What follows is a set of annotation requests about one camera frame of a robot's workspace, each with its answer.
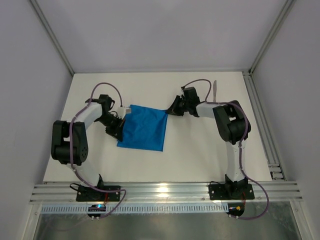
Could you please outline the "right aluminium side rail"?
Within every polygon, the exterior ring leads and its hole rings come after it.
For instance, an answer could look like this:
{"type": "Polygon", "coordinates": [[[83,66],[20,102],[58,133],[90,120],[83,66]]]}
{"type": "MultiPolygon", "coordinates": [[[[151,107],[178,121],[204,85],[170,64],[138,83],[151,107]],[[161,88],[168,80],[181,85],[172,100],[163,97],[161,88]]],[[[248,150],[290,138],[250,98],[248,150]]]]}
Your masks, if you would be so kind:
{"type": "Polygon", "coordinates": [[[281,158],[276,148],[270,127],[267,123],[267,118],[254,83],[253,75],[249,70],[247,70],[242,72],[242,76],[253,109],[263,150],[266,155],[271,179],[273,181],[286,181],[287,179],[281,164],[281,158]]]}

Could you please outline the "left aluminium frame post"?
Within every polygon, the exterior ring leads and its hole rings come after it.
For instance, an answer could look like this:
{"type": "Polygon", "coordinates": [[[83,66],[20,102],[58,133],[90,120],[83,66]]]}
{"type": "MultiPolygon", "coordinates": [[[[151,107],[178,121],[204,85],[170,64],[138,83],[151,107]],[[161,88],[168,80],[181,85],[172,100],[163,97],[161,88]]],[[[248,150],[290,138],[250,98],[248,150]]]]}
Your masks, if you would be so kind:
{"type": "Polygon", "coordinates": [[[47,34],[49,40],[51,41],[54,49],[56,50],[57,54],[59,55],[60,59],[62,60],[64,66],[67,68],[69,74],[73,77],[75,75],[75,71],[65,54],[65,51],[63,50],[59,40],[57,39],[49,21],[47,20],[41,6],[39,5],[37,0],[28,0],[31,8],[33,9],[35,15],[37,16],[38,20],[40,21],[40,24],[42,25],[45,33],[47,34]]]}

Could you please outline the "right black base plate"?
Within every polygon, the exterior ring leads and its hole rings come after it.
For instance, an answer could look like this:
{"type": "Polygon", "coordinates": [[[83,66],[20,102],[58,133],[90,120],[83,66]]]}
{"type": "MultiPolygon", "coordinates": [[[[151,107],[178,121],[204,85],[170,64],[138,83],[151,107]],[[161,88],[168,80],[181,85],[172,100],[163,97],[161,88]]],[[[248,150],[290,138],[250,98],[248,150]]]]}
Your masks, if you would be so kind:
{"type": "Polygon", "coordinates": [[[253,186],[248,184],[245,187],[232,188],[222,183],[211,182],[208,185],[210,200],[254,200],[255,193],[253,186]]]}

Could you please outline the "aluminium frame post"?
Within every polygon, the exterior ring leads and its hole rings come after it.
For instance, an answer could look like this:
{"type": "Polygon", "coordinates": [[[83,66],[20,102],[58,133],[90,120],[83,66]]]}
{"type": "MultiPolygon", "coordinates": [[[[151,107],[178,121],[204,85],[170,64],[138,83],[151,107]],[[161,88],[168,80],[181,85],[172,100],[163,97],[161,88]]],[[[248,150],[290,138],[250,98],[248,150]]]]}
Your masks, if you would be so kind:
{"type": "Polygon", "coordinates": [[[276,38],[278,32],[280,31],[282,25],[284,24],[285,20],[287,19],[288,15],[290,14],[290,12],[296,2],[297,2],[296,0],[286,0],[284,2],[278,15],[275,18],[270,30],[268,31],[250,69],[248,70],[250,75],[252,75],[254,73],[254,71],[256,70],[258,65],[260,64],[261,60],[263,59],[267,50],[270,48],[271,44],[273,43],[274,39],[276,38]]]}
{"type": "Polygon", "coordinates": [[[49,40],[51,41],[54,49],[56,50],[57,54],[59,55],[60,59],[62,60],[64,66],[67,68],[69,74],[73,77],[75,75],[75,71],[65,54],[65,51],[63,50],[59,40],[57,39],[49,21],[47,20],[41,6],[39,5],[37,0],[28,0],[31,8],[33,9],[35,15],[37,16],[38,20],[40,21],[40,24],[42,25],[45,33],[47,34],[49,40]]]}

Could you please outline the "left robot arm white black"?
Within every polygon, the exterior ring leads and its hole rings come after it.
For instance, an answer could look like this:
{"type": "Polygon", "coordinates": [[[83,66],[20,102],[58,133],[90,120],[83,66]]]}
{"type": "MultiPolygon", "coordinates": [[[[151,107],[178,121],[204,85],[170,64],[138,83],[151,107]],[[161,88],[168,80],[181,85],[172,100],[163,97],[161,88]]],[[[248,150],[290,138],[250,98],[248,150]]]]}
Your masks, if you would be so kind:
{"type": "Polygon", "coordinates": [[[87,130],[94,123],[105,127],[107,135],[121,142],[126,108],[114,110],[115,101],[107,94],[89,98],[85,106],[70,120],[57,120],[52,126],[51,157],[70,168],[80,183],[77,184],[78,202],[120,200],[122,189],[107,186],[102,176],[89,162],[87,130]]]}

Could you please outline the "right black connector box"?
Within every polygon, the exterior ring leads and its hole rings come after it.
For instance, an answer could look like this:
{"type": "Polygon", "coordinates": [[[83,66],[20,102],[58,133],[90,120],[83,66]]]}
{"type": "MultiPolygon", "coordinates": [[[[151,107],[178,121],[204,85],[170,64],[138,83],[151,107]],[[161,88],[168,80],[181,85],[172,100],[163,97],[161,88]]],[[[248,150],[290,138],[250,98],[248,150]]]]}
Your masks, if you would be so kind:
{"type": "Polygon", "coordinates": [[[243,215],[245,211],[245,207],[243,206],[240,206],[240,205],[236,205],[236,206],[231,206],[229,205],[228,206],[228,211],[227,211],[227,215],[231,218],[231,217],[234,217],[234,218],[239,218],[243,215]]]}

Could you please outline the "right aluminium frame post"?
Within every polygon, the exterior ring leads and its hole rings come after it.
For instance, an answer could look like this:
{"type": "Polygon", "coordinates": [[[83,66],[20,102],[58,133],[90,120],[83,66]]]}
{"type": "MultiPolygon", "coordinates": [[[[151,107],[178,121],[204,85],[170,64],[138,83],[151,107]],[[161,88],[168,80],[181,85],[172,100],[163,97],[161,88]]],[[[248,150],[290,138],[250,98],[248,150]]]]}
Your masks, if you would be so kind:
{"type": "Polygon", "coordinates": [[[282,25],[284,24],[285,20],[287,19],[288,15],[290,14],[290,12],[296,2],[297,2],[296,0],[286,0],[284,2],[278,15],[275,18],[270,30],[268,31],[250,69],[248,70],[250,75],[252,75],[254,73],[254,71],[256,70],[258,65],[260,64],[261,60],[263,59],[267,50],[270,48],[271,44],[273,43],[274,39],[276,38],[278,32],[280,31],[282,25]]]}

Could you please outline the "aluminium front rail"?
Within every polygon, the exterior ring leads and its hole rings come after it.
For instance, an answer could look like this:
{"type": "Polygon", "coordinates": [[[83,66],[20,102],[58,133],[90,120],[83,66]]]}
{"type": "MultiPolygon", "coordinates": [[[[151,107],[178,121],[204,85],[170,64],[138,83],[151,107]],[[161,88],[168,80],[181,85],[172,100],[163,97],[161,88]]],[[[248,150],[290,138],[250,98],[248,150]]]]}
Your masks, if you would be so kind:
{"type": "MultiPolygon", "coordinates": [[[[70,182],[36,184],[30,204],[65,204],[76,201],[76,191],[70,182]]],[[[209,203],[207,182],[107,182],[126,190],[125,203],[209,203]]],[[[294,181],[264,181],[260,183],[271,202],[302,201],[303,196],[294,181]]]]}

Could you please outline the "silver table knife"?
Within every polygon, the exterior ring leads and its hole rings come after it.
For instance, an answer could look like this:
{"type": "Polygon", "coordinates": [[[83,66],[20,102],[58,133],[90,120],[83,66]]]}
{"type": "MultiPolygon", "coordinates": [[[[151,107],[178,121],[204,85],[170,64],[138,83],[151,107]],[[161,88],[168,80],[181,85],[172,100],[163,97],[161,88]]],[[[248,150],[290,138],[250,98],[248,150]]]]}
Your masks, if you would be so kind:
{"type": "Polygon", "coordinates": [[[214,80],[212,87],[213,101],[217,102],[217,80],[214,80]]]}

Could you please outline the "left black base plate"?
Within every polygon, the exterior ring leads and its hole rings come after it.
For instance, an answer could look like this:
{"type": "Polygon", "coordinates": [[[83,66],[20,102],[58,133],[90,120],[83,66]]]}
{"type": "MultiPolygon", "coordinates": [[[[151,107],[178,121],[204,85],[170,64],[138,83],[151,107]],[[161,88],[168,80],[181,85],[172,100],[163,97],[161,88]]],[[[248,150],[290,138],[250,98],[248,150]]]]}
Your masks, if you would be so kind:
{"type": "Polygon", "coordinates": [[[104,191],[101,192],[80,185],[77,189],[76,201],[77,202],[119,202],[120,201],[120,190],[119,185],[104,185],[102,188],[104,191]]]}

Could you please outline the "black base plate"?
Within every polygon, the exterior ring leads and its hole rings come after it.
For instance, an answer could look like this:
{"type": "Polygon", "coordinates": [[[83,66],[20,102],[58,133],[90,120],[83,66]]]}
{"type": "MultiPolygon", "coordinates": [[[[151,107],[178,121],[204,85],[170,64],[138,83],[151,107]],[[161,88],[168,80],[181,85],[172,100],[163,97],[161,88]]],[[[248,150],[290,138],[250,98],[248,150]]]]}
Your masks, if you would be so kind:
{"type": "Polygon", "coordinates": [[[210,200],[254,200],[255,193],[253,186],[248,184],[245,187],[232,188],[222,183],[211,182],[208,185],[210,200]]]}
{"type": "Polygon", "coordinates": [[[77,189],[76,201],[77,202],[119,202],[120,201],[120,190],[119,185],[104,185],[102,188],[104,191],[101,192],[80,185],[77,189]]]}

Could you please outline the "left black connector box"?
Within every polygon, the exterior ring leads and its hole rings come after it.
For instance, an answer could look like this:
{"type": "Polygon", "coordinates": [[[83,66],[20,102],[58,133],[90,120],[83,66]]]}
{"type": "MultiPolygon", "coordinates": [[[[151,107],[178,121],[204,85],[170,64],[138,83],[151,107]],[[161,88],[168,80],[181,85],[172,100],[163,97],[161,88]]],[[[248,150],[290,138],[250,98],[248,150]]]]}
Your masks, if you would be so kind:
{"type": "Polygon", "coordinates": [[[89,206],[87,209],[87,215],[91,219],[98,219],[105,213],[106,213],[106,205],[101,203],[93,204],[89,206]]]}

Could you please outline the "black connector box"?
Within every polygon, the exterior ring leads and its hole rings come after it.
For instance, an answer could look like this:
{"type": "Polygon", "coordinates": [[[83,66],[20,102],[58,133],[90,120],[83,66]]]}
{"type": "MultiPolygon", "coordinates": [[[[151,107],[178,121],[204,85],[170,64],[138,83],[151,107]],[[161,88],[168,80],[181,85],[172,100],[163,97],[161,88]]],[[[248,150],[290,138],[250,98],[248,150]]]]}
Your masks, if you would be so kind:
{"type": "Polygon", "coordinates": [[[93,204],[89,206],[87,209],[87,215],[91,219],[98,219],[105,213],[106,213],[106,205],[101,203],[93,204]]]}
{"type": "Polygon", "coordinates": [[[236,206],[231,206],[229,205],[228,206],[228,211],[227,211],[227,215],[231,218],[231,217],[234,217],[234,218],[239,218],[243,215],[245,211],[245,207],[243,206],[240,206],[240,205],[236,205],[236,206]]]}

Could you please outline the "blue cloth napkin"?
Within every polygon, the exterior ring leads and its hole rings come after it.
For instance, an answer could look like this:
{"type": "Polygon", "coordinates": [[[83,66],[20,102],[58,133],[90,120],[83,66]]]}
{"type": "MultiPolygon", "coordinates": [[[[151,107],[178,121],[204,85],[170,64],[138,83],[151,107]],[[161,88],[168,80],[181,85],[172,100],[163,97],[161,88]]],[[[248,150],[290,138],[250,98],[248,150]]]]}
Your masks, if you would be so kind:
{"type": "Polygon", "coordinates": [[[125,116],[120,148],[162,152],[164,149],[168,114],[165,110],[130,105],[125,116]]]}

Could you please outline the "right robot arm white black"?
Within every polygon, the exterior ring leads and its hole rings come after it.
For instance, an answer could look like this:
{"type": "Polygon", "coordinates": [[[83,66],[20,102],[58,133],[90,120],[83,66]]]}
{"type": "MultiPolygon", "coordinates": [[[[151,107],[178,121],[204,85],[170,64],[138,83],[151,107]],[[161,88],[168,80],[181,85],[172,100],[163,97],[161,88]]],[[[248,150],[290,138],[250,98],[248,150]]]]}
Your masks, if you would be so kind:
{"type": "Polygon", "coordinates": [[[211,200],[241,200],[250,191],[249,179],[244,173],[244,151],[251,124],[237,100],[231,102],[200,101],[194,87],[182,88],[166,110],[174,116],[189,113],[196,118],[215,120],[219,136],[226,143],[227,171],[225,182],[211,181],[208,186],[211,200]]]}

